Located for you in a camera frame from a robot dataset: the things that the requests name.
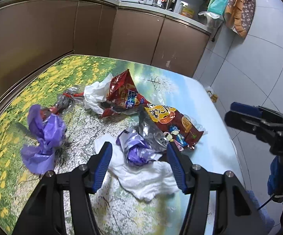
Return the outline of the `yellow red snack bag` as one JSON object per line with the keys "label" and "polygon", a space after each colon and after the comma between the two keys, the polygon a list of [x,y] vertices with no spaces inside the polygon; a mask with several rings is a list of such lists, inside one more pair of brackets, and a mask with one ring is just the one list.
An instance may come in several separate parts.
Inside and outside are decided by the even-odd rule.
{"label": "yellow red snack bag", "polygon": [[174,140],[183,148],[194,149],[203,136],[204,132],[197,130],[189,118],[174,107],[148,103],[144,109],[151,121],[167,136],[167,140]]}

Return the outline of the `white paper towel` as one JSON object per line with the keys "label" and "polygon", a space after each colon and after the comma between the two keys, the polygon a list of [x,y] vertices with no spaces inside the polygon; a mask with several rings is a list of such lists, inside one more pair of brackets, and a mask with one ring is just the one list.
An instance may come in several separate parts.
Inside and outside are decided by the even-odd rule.
{"label": "white paper towel", "polygon": [[140,201],[149,202],[157,195],[171,195],[179,189],[171,166],[167,162],[154,161],[141,167],[129,165],[120,146],[110,134],[94,140],[95,153],[99,153],[105,142],[112,144],[112,158],[108,170],[118,178],[124,190]]}

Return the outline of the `crumpled purple silver wrapper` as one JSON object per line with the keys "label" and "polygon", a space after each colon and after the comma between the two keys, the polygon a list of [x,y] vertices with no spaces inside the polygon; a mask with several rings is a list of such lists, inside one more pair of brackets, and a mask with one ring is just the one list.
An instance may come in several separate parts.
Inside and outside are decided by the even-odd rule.
{"label": "crumpled purple silver wrapper", "polygon": [[146,111],[140,110],[138,119],[138,125],[129,126],[118,135],[116,144],[121,147],[129,165],[141,167],[158,161],[169,141]]}

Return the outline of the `cooking oil bottle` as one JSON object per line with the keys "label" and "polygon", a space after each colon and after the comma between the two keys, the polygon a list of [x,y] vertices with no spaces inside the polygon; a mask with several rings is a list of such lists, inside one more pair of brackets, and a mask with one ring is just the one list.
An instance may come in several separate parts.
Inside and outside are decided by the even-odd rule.
{"label": "cooking oil bottle", "polygon": [[218,100],[217,94],[211,92],[211,90],[207,90],[206,92],[207,92],[208,96],[210,97],[211,101],[212,101],[213,103],[216,103],[217,100]]}

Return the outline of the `purple plastic bag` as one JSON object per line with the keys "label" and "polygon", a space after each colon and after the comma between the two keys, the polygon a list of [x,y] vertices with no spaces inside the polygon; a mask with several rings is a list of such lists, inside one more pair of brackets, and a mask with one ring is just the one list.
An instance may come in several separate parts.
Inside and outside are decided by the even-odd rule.
{"label": "purple plastic bag", "polygon": [[33,174],[45,174],[54,169],[55,151],[65,140],[66,125],[61,117],[50,114],[42,119],[41,106],[30,107],[27,123],[38,145],[24,144],[20,150],[24,165]]}

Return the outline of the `white crumpled tissue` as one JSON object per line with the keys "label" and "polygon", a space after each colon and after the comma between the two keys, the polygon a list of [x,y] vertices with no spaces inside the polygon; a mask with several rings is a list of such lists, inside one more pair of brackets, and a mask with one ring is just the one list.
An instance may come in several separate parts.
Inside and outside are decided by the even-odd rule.
{"label": "white crumpled tissue", "polygon": [[84,89],[84,107],[85,109],[91,109],[95,113],[102,115],[104,109],[101,107],[101,103],[106,102],[107,95],[110,90],[110,83],[113,79],[113,75],[109,73],[107,77],[101,82],[94,82],[91,85],[87,85]]}

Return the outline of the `clear red crumpled wrapper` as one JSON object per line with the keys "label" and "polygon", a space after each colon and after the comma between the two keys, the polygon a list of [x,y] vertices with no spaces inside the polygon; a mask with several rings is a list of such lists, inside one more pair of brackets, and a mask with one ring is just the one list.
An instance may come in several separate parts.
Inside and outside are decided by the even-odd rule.
{"label": "clear red crumpled wrapper", "polygon": [[71,109],[74,105],[84,105],[84,90],[82,85],[74,85],[57,95],[57,101],[50,108],[43,107],[40,110],[42,120],[46,120],[51,114],[60,115]]}

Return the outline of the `orange brown hanging apron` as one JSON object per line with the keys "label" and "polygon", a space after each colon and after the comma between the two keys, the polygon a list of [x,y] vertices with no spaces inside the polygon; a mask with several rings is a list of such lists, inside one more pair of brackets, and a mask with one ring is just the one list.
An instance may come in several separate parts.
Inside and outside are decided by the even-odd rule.
{"label": "orange brown hanging apron", "polygon": [[255,15],[256,0],[229,0],[224,12],[226,26],[245,38]]}

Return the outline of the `teal hanging bag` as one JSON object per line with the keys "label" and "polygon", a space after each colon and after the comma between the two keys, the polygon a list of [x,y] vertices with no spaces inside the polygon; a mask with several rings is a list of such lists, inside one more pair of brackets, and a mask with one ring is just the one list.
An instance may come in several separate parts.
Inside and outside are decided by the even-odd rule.
{"label": "teal hanging bag", "polygon": [[229,0],[210,0],[207,11],[223,15]]}

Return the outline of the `yellow bottle on counter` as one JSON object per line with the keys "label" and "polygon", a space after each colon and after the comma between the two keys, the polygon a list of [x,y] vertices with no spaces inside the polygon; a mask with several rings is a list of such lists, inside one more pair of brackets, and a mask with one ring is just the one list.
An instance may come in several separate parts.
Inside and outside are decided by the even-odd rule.
{"label": "yellow bottle on counter", "polygon": [[191,8],[189,4],[185,2],[181,2],[180,5],[181,5],[181,9],[179,14],[187,18],[193,19],[195,13],[194,9]]}

